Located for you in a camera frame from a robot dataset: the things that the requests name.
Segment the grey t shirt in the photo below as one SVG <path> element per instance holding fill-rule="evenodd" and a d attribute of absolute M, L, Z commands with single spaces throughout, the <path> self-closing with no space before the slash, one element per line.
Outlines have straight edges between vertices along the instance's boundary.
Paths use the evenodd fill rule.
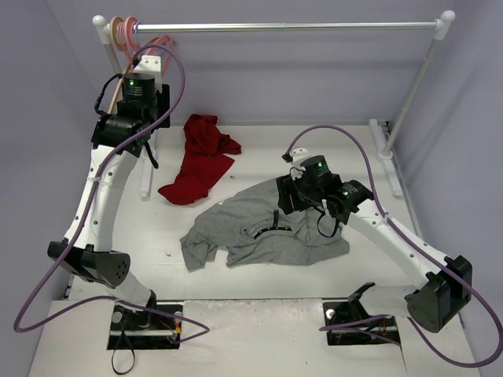
<path fill-rule="evenodd" d="M 274 179 L 216 203 L 180 239 L 185 267 L 197 271 L 227 251 L 226 265 L 313 265 L 348 254 L 342 227 L 313 208 L 286 215 Z"/>

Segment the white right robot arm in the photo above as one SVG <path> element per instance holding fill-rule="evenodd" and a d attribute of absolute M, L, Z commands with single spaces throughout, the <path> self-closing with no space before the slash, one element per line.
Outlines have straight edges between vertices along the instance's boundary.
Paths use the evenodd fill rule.
<path fill-rule="evenodd" d="M 466 258 L 451 258 L 435 248 L 419 252 L 421 239 L 402 224 L 391 225 L 374 194 L 359 181 L 341 181 L 324 156 L 298 148 L 283 158 L 290 171 L 276 182 L 278 205 L 286 214 L 319 210 L 373 242 L 411 281 L 396 287 L 364 284 L 347 305 L 354 322 L 364 324 L 379 315 L 410 317 L 437 333 L 469 303 L 472 264 Z"/>

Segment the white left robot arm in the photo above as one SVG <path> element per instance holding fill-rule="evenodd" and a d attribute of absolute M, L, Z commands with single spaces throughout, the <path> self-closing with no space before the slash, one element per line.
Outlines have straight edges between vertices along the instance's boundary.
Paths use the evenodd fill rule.
<path fill-rule="evenodd" d="M 112 238 L 125 184 L 151 137 L 149 126 L 166 107 L 158 102 L 153 75 L 125 74 L 122 90 L 115 114 L 98 112 L 90 169 L 78 210 L 63 240 L 51 242 L 47 254 L 53 260 L 63 256 L 64 269 L 134 304 L 129 321 L 145 330 L 157 319 L 156 295 L 130 271 L 130 255 L 114 250 Z"/>

